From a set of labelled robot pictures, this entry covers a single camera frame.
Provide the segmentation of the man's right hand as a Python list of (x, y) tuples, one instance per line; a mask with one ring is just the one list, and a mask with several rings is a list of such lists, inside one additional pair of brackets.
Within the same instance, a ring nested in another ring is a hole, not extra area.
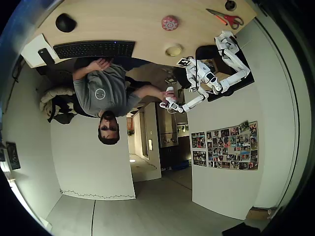
[(169, 99), (172, 99), (173, 101), (177, 100), (177, 97), (174, 94), (174, 90), (163, 91), (160, 94), (161, 94), (162, 102), (166, 103), (166, 102), (168, 102)]

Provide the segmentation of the man's left hand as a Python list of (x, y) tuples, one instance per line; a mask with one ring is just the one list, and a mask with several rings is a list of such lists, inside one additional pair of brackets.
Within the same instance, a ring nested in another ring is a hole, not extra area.
[(105, 69), (107, 69), (108, 67), (110, 67), (110, 65), (112, 64), (113, 59), (97, 59), (92, 61), (88, 66), (87, 66), (87, 70), (89, 72), (92, 71), (104, 71)]

